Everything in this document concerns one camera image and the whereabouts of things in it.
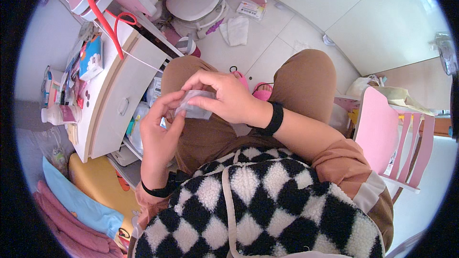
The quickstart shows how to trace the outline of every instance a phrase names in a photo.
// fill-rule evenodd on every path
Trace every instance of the black and white checkered fabric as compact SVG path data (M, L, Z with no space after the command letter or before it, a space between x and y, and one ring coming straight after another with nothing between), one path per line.
M232 225L235 231L229 231ZM308 250L384 256L376 224L337 185L320 183L315 171L287 149L255 147L198 169L172 195L169 208L149 222L135 256L227 257L231 233L242 256Z

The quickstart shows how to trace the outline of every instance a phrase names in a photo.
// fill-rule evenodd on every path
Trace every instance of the white drawer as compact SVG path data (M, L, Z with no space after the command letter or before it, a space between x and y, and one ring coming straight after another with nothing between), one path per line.
M158 69L168 57L143 36L140 36L130 53ZM93 132L91 158L119 149L135 108L156 72L155 69L126 55L102 102Z

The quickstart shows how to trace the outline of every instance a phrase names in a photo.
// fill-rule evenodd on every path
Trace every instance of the hand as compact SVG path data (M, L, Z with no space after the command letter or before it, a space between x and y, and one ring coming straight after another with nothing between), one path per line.
M169 129L164 129L159 124L162 117L167 116L170 110L179 106L184 94L184 91L177 91L159 97L153 103L148 114L140 121L144 148L141 165L142 179L166 169L168 162L174 157L179 137L185 125L185 111L175 116Z
M193 97L188 104L213 112L229 123L265 128L271 121L272 105L252 96L232 74L200 70L187 80L182 90L205 90L207 86L217 91L216 99Z

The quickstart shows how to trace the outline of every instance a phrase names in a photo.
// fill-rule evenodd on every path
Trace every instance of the toilet lid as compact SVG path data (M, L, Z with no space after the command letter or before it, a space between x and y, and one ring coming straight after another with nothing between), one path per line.
M174 16L185 20L198 20L211 13L220 0L166 0L166 7Z

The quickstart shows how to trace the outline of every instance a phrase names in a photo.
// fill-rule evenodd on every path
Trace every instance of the blue pillow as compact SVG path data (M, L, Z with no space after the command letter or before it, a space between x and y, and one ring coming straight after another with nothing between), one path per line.
M77 219L92 229L105 233L114 239L124 216L89 198L68 181L59 170L43 157L43 172L49 189L60 203L69 211L77 214Z

